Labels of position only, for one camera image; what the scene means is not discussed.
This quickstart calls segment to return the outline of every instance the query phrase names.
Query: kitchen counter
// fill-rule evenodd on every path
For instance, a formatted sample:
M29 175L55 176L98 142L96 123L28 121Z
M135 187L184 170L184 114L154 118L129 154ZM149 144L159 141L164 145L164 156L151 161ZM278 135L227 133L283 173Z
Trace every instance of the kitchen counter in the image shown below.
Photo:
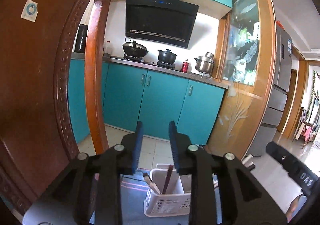
M73 53L71 53L71 58L73 58L73 59L84 59L84 53L73 52ZM197 82L206 83L206 84L213 85L213 86L216 86L216 87L220 87L220 88L223 88L223 89L228 89L228 85L226 85L224 83L219 83L219 82L215 81L213 78L210 78L210 77L201 78L200 75L195 74L195 73L183 73L183 72L178 71L178 70L167 69L167 68L159 67L157 65L151 65L149 63L141 63L141 62L129 61L129 60L125 60L125 59L123 59L121 57L110 57L108 54L105 54L103 56L102 60L105 61L105 62L109 62L109 63L125 64L125 65L128 65L128 66L144 68L144 69L148 69L148 70L151 70L151 71L162 72L162 73L166 73L166 74L170 74L170 75L175 75L175 76L179 76L179 77L182 77L182 78L186 78L186 79L189 79L189 80L194 80L194 81L197 81Z

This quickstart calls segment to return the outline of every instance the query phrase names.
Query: range hood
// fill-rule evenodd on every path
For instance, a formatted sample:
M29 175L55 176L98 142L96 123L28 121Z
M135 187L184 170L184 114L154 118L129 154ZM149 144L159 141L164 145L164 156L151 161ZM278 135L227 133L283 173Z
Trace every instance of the range hood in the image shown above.
M180 0L126 0L125 35L187 48L198 9Z

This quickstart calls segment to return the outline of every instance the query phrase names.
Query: refrigerator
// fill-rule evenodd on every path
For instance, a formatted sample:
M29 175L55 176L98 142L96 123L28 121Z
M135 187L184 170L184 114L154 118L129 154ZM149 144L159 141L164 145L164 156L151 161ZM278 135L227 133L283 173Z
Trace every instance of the refrigerator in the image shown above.
M276 65L273 88L262 123L248 150L248 154L261 156L272 141L280 123L289 91L292 68L292 43L289 34L276 25Z

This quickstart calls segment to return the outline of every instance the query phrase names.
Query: white plastic basket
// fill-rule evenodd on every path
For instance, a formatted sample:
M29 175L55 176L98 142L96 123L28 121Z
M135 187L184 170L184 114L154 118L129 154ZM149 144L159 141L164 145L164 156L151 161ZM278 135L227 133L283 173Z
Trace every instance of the white plastic basket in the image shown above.
M160 191L163 189L167 172L167 169L157 168L150 172L150 178ZM157 195L151 188L148 188L147 197L143 202L146 216L167 217L189 214L191 193L184 193L180 176L175 169L172 170L166 193Z

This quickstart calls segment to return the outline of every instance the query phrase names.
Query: metal handle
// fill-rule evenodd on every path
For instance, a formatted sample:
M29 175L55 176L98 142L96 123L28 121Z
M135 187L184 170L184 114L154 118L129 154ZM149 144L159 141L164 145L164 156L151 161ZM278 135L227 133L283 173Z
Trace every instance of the metal handle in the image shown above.
M147 82L147 86L150 86L150 81L151 81L151 76L148 76L148 82Z
M141 78L141 85L143 85L144 77L145 77L145 75L143 74L142 78Z
M189 96L191 96L193 90L193 86L190 85Z

